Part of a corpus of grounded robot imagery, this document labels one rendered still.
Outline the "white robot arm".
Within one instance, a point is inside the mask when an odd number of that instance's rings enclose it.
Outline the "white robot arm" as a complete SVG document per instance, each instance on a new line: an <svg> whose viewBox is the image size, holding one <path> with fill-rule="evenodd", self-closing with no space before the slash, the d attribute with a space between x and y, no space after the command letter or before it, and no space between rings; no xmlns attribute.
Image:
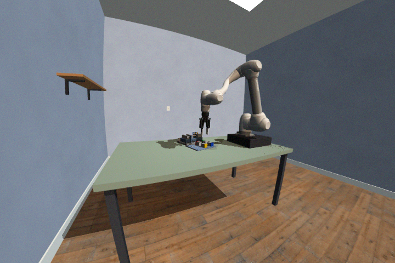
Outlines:
<svg viewBox="0 0 395 263"><path fill-rule="evenodd" d="M201 93L201 112L210 112L210 105L217 105L223 101L223 95L227 91L229 85L241 78L246 77L249 85L249 92L251 98L252 114L245 113L241 115L239 122L239 131L235 135L240 136L254 136L251 131L263 132L270 127L270 121L262 113L261 99L258 86L258 74L262 68L262 64L258 60L250 60L236 68L229 77L224 81L220 90L215 90L210 93L209 90L204 90Z"/></svg>

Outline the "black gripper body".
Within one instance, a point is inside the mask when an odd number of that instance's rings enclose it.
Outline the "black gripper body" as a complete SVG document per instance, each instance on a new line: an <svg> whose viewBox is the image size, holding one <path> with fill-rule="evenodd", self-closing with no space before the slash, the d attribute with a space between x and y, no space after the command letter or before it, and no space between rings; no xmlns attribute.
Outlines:
<svg viewBox="0 0 395 263"><path fill-rule="evenodd" d="M204 121L205 118L209 117L209 112L202 112L201 115L202 115L202 120Z"/></svg>

